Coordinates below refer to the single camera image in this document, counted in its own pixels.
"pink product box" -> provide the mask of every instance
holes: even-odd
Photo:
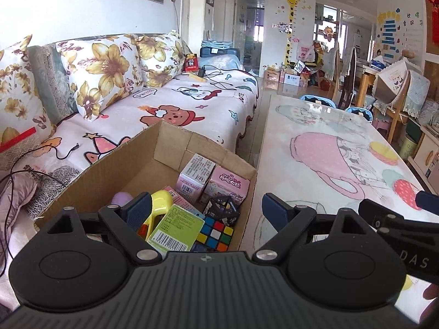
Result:
[[[172,202],[175,205],[178,205],[180,208],[192,213],[196,217],[200,219],[204,219],[206,216],[200,213],[197,209],[195,209],[192,205],[190,205],[180,194],[178,194],[174,189],[172,189],[169,185],[163,188],[167,190],[169,194],[172,196]]]
[[[214,168],[215,163],[211,160],[194,154],[180,173],[175,190],[189,203],[194,204],[203,193]]]
[[[216,166],[201,196],[200,203],[207,204],[212,197],[227,195],[231,196],[237,205],[241,205],[247,196],[249,186],[249,180],[233,174],[220,166]]]

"barcode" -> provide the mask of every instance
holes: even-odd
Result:
[[[184,190],[186,193],[192,194],[192,192],[194,191],[191,187],[188,187],[187,185],[183,184],[181,186],[181,189]]]
[[[172,236],[158,230],[151,240],[156,241],[170,251],[186,251],[187,246],[182,242],[175,240]]]

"blue stool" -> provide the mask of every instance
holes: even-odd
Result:
[[[321,96],[316,96],[316,95],[304,95],[300,98],[300,100],[303,101],[309,101],[310,103],[315,103],[317,100],[320,101],[322,103],[322,105],[328,106],[328,107],[333,107],[335,109],[335,104],[332,100],[328,99],[328,98],[323,98]]]
[[[372,123],[372,121],[374,120],[374,116],[372,115],[372,113],[368,109],[363,109],[362,107],[351,106],[348,107],[345,111],[351,114],[363,114],[364,118],[369,123]]]

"purple plush toy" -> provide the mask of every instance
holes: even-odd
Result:
[[[111,200],[111,204],[124,206],[125,204],[129,203],[133,199],[134,198],[131,196],[131,194],[127,192],[119,192],[116,193],[115,196],[113,196],[113,199]]]

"giraffe wall sticker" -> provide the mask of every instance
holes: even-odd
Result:
[[[300,2],[300,0],[287,0],[288,4],[290,6],[290,15],[289,15],[289,22],[292,24],[294,23],[294,13],[296,11],[297,4]],[[285,48],[285,61],[284,64],[286,66],[294,66],[292,62],[290,62],[290,49],[291,49],[291,39],[292,39],[292,31],[289,30],[287,32],[288,38],[287,38],[287,47]]]

